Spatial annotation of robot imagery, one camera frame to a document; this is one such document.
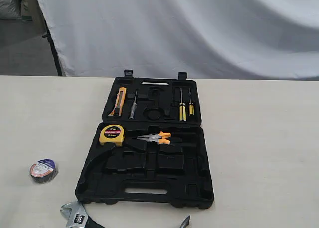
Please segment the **chrome adjustable wrench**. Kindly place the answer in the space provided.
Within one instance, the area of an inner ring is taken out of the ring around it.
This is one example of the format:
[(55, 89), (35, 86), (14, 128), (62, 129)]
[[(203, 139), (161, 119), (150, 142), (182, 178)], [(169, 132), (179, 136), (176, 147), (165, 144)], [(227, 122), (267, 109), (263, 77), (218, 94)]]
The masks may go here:
[(60, 211), (67, 219), (66, 228), (104, 228), (88, 215), (79, 201), (62, 205)]

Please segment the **white backdrop cloth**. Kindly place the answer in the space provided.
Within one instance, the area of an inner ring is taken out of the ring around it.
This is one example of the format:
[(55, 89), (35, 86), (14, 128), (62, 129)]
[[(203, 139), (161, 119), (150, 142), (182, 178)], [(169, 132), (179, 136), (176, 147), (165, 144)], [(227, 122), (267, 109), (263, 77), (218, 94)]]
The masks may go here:
[(319, 77), (319, 0), (38, 0), (67, 76)]

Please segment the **black handled claw hammer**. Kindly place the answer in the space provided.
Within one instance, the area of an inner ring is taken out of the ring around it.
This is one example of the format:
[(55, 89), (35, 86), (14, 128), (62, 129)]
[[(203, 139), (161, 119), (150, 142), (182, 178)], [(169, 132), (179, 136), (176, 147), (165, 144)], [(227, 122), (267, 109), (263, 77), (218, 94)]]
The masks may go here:
[(186, 228), (189, 225), (191, 215), (188, 215), (184, 221), (181, 223), (179, 228)]

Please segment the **small yellow black screwdriver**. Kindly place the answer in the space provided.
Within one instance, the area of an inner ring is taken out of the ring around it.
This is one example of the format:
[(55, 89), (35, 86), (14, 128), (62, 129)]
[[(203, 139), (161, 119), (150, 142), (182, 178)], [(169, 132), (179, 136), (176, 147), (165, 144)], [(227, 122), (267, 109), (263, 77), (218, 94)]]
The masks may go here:
[(194, 103), (192, 102), (191, 89), (189, 89), (189, 115), (190, 116), (195, 115)]

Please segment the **orange utility knife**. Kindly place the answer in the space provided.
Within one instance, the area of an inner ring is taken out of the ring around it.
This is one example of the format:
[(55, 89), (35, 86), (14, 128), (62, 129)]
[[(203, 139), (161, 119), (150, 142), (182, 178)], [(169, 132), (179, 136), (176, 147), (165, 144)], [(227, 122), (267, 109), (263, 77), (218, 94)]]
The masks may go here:
[(124, 105), (127, 89), (125, 87), (120, 87), (117, 93), (117, 98), (115, 101), (114, 108), (108, 116), (121, 116), (122, 108)]

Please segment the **black backdrop stand pole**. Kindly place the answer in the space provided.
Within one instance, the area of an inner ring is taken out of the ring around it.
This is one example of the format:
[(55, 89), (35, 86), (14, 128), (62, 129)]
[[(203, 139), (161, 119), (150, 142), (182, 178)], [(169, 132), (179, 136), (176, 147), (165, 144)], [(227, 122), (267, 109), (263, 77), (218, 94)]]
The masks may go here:
[(36, 2), (35, 15), (32, 20), (41, 37), (46, 39), (49, 44), (57, 75), (64, 76), (53, 38), (38, 2)]

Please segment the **black electrical tape roll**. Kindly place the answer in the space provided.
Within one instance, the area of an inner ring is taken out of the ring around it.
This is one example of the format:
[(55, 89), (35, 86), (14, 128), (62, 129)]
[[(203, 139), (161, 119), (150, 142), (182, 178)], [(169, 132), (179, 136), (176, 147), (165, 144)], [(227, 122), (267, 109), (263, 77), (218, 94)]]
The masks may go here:
[(38, 184), (50, 182), (57, 174), (58, 167), (52, 159), (38, 160), (29, 169), (30, 177)]

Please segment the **grey sack in background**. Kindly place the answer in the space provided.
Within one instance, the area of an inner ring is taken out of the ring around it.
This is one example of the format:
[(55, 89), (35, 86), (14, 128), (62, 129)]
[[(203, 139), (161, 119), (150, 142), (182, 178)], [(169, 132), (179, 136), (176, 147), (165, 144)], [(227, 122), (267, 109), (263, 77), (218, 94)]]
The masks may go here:
[(20, 20), (19, 0), (0, 0), (1, 20)]

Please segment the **orange handled needle-nose pliers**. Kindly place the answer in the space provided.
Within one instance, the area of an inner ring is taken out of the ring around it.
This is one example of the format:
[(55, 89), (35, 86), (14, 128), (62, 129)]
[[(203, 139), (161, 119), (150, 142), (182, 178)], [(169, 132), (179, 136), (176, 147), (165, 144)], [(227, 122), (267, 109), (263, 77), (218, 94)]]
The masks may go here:
[(158, 145), (167, 144), (170, 145), (169, 138), (171, 137), (171, 133), (160, 132), (158, 134), (147, 134), (137, 136), (136, 138), (139, 140), (144, 140), (147, 142), (156, 142)]

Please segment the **large yellow black screwdriver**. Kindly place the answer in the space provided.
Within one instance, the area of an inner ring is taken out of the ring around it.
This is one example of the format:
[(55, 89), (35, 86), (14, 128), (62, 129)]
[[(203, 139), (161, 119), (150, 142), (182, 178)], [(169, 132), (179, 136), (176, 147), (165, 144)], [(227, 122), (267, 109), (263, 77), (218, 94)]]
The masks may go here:
[(183, 101), (182, 89), (180, 88), (179, 120), (186, 121), (186, 106)]

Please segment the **clear tester screwdriver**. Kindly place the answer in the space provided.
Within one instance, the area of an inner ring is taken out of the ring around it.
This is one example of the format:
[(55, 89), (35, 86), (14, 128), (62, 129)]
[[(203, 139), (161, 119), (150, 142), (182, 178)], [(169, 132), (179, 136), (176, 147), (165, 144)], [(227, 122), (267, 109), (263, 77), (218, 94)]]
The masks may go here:
[(129, 119), (134, 119), (135, 110), (136, 110), (136, 107), (137, 107), (137, 93), (138, 93), (138, 91), (136, 90), (135, 91), (134, 100), (133, 100), (133, 103), (132, 103), (132, 106), (131, 106)]

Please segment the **black plastic tool case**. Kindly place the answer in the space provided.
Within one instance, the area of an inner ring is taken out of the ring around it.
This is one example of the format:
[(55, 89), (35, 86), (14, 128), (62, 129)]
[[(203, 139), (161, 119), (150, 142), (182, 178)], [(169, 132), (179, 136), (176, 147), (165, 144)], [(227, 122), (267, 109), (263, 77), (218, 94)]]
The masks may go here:
[[(108, 116), (120, 87), (126, 97), (121, 116)], [(186, 121), (179, 120), (180, 88)], [(195, 115), (189, 115), (189, 89)], [(137, 93), (134, 119), (129, 119)], [(197, 85), (181, 72), (177, 79), (133, 77), (131, 70), (114, 79), (75, 195), (83, 203), (114, 204), (119, 201), (168, 203), (174, 207), (207, 209), (214, 202), (213, 185), (204, 131), (201, 126)], [(102, 129), (117, 124), (124, 128), (121, 147), (99, 143)], [(171, 133), (170, 145), (136, 137)]]

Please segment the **yellow tape measure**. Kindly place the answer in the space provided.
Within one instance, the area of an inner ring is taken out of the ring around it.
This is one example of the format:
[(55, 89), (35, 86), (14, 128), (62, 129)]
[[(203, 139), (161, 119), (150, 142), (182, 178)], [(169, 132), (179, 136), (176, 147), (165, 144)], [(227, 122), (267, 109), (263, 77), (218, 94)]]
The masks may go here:
[(124, 128), (117, 124), (104, 127), (99, 135), (99, 143), (114, 143), (116, 147), (121, 147), (124, 141)]

